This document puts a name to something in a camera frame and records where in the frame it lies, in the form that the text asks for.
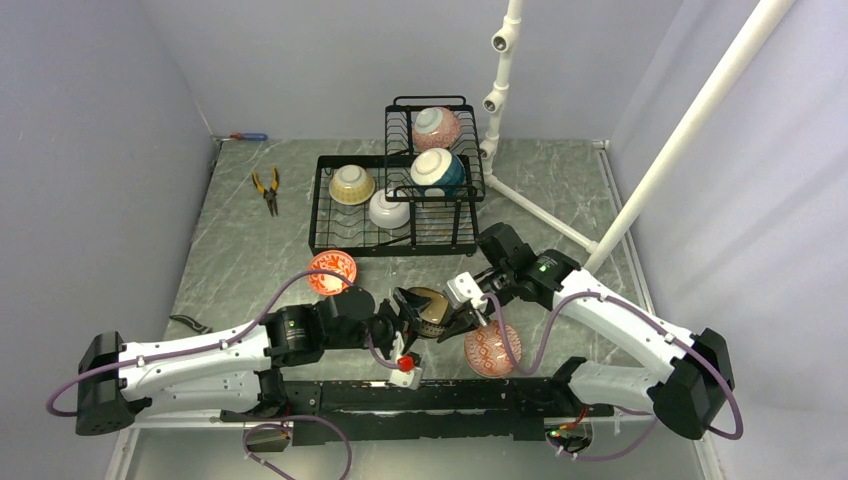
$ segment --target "blue object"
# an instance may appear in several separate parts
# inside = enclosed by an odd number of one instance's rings
[[[441,188],[443,185],[464,185],[465,184],[465,167],[462,165],[462,161],[454,154],[451,154],[451,164],[448,167],[448,170],[442,175],[442,178],[438,179],[431,185],[427,185],[421,189],[422,193],[426,196],[441,196],[441,195],[433,195],[430,193],[428,195],[427,190],[438,189],[444,192],[446,196],[456,195],[457,192],[461,190],[461,188]]]

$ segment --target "white wall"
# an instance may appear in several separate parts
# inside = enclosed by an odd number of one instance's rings
[[[103,478],[115,435],[44,402],[98,333],[161,338],[212,142],[136,0],[4,2],[0,45],[0,477]]]
[[[755,4],[684,2],[612,137],[625,196]],[[729,342],[729,478],[848,476],[846,17],[798,0],[634,226],[660,314]]]
[[[374,138],[397,95],[478,111],[507,0],[143,0],[216,134]],[[526,2],[510,138],[609,138],[681,0]],[[487,124],[479,114],[481,124]]]

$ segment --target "gray marble surface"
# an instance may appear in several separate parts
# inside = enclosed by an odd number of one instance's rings
[[[593,239],[613,220],[599,165],[586,141],[502,141],[495,174],[530,200]],[[200,215],[174,313],[190,315],[216,331],[240,325],[257,315],[274,291],[312,258],[307,245],[315,163],[320,155],[382,154],[382,140],[290,140],[262,143],[226,142]],[[251,172],[263,179],[280,171],[279,217],[272,218],[253,187]],[[556,248],[584,262],[588,254],[497,192],[489,191],[478,209],[480,229],[496,222],[511,224],[536,251]],[[395,286],[437,290],[463,271],[488,266],[473,257],[386,257],[357,259],[357,284],[379,301]],[[598,278],[637,301],[635,282],[621,246],[602,266]],[[319,299],[305,281],[292,286],[275,308]],[[535,354],[547,312],[516,301],[504,314],[521,337],[523,349]],[[171,323],[165,339],[191,336]],[[426,362],[425,378],[476,378],[465,361],[462,338],[442,344],[419,341],[414,350]],[[554,326],[537,375],[548,376],[571,356],[618,365],[633,359],[582,324],[561,317]],[[321,362],[288,368],[289,380],[381,379],[386,371],[365,351],[328,351]]]

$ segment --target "black wire dish rack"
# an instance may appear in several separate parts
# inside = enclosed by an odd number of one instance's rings
[[[423,195],[409,173],[421,153],[412,141],[415,116],[428,107],[445,107],[460,121],[459,138],[451,145],[465,167],[465,182],[454,195]],[[371,174],[376,188],[390,188],[391,202],[408,202],[410,221],[387,230],[368,218],[368,202],[342,205],[330,198],[330,181],[345,165],[359,165]],[[472,255],[477,250],[476,202],[486,194],[474,109],[462,96],[397,97],[386,107],[385,155],[325,155],[318,158],[312,192],[309,246],[313,254],[342,250],[358,257],[411,255]]]

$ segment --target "white pipe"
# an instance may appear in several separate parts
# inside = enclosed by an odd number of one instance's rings
[[[524,0],[509,0],[504,16],[503,26],[492,35],[492,48],[499,53],[498,73],[491,93],[483,99],[483,108],[489,112],[489,127],[486,138],[480,142],[483,159],[483,175],[492,174],[492,160],[498,151],[500,140],[501,115],[506,108],[506,97],[509,93],[509,72],[512,68],[512,53],[518,42],[521,26],[521,8]]]
[[[633,195],[624,204],[598,248],[589,257],[585,268],[595,273],[607,259],[612,249],[630,229],[651,195],[665,180],[672,167],[680,160],[686,147],[710,118],[730,88],[765,43],[771,32],[786,14],[795,0],[760,0],[745,25],[739,30],[733,43],[719,60],[701,91],[683,114],[671,136],[668,137],[654,163],[642,177]]]
[[[598,246],[598,242],[594,240],[589,240],[586,236],[575,230],[574,228],[566,225],[558,218],[554,217],[550,213],[546,212],[542,207],[536,205],[530,200],[526,199],[520,193],[515,190],[509,188],[504,185],[497,177],[494,175],[489,175],[486,178],[486,185],[491,188],[494,188],[498,192],[501,192],[505,197],[509,198],[513,202],[517,203],[519,206],[527,210],[528,212],[535,215],[537,218],[547,223],[548,225],[554,227],[560,233],[570,238],[574,242],[576,242],[581,247],[585,248],[586,251],[592,253]]]

